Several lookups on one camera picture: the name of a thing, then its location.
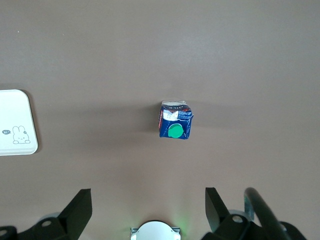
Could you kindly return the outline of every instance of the cartoon rabbit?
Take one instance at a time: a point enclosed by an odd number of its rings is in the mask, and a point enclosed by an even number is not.
[[[29,144],[29,136],[25,131],[24,126],[14,126],[13,127],[13,143],[14,144]]]

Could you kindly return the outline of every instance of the black bracket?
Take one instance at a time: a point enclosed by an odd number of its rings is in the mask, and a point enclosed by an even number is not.
[[[0,227],[0,240],[77,240],[92,215],[91,190],[82,189],[58,217],[48,217],[26,231]]]
[[[244,205],[243,214],[230,214],[217,190],[207,187],[205,213],[212,232],[202,240],[306,240],[295,226],[278,221],[254,188],[245,190]],[[261,226],[253,222],[255,214]]]

